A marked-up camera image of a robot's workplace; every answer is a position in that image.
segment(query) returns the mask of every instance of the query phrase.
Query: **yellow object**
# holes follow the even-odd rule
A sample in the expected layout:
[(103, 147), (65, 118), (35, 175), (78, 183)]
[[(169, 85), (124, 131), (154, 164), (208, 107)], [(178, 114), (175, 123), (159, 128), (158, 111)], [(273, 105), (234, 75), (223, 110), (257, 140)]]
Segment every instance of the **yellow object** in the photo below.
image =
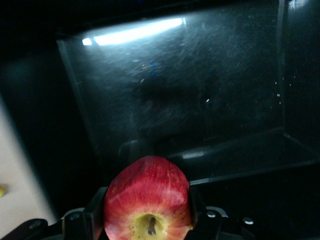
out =
[(2, 198), (7, 193), (7, 187), (5, 185), (0, 185), (0, 198)]

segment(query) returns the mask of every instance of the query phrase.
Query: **apple skin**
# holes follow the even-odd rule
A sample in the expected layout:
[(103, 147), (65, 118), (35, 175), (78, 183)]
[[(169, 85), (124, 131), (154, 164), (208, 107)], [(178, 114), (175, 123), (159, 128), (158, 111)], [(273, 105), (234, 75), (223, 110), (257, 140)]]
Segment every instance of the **apple skin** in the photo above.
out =
[(140, 158), (111, 182), (103, 217), (110, 240), (183, 240), (192, 229), (189, 182), (162, 157)]

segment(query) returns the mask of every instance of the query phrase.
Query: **transparent enclosure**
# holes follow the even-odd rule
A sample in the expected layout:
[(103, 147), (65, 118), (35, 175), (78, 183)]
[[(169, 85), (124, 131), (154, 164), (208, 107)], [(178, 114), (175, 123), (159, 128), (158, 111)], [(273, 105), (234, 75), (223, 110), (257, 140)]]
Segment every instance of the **transparent enclosure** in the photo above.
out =
[(59, 40), (106, 178), (145, 155), (176, 163), (192, 183), (317, 161), (285, 133), (290, 7), (240, 2)]

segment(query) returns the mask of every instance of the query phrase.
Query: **apple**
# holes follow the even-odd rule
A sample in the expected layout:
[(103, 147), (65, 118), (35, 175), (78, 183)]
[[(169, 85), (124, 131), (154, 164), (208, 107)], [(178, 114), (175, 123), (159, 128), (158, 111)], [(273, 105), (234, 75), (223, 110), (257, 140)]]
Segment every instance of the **apple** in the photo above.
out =
[(135, 161), (110, 183), (103, 205), (110, 240), (183, 240), (192, 229), (189, 182), (159, 156)]

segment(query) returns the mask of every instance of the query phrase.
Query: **apple bottom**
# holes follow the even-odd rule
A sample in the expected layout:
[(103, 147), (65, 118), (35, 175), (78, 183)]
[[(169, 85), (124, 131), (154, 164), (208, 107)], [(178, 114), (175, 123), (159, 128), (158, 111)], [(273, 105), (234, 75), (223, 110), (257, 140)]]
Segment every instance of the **apple bottom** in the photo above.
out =
[(181, 224), (184, 219), (180, 214), (139, 212), (121, 223), (109, 222), (105, 231), (110, 240), (183, 240), (192, 229), (191, 224)]

